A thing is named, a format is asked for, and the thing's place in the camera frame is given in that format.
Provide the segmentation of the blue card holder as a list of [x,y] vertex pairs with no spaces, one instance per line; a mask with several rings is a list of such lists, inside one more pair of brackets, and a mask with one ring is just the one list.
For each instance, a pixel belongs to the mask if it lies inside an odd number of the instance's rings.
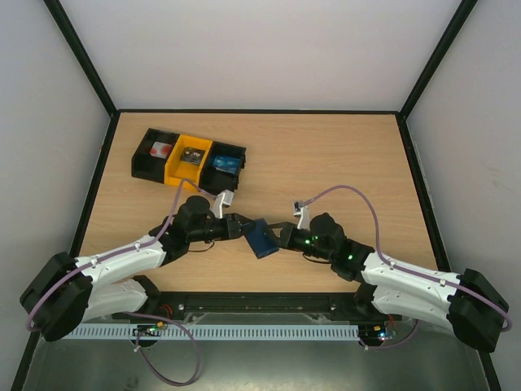
[[279,246],[276,240],[272,240],[266,234],[267,221],[264,218],[256,219],[256,228],[244,237],[257,259],[261,259],[276,253]]

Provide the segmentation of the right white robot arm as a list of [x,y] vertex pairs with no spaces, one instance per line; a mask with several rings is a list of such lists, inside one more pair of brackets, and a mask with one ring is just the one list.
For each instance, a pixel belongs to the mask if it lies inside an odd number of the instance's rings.
[[488,353],[512,328],[508,304],[477,270],[458,274],[399,261],[349,239],[328,213],[314,217],[306,228],[281,222],[264,231],[280,248],[326,261],[340,278],[357,281],[362,294],[355,309],[364,319],[382,313],[432,323]]

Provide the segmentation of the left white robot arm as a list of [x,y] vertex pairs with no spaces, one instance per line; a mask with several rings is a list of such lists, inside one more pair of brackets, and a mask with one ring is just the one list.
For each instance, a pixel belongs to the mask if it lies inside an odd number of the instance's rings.
[[221,202],[189,197],[148,234],[111,251],[92,256],[55,254],[20,297],[28,313],[26,328],[56,341],[93,318],[155,311],[160,294],[142,271],[165,266],[188,253],[194,242],[238,239],[254,221],[221,213]]

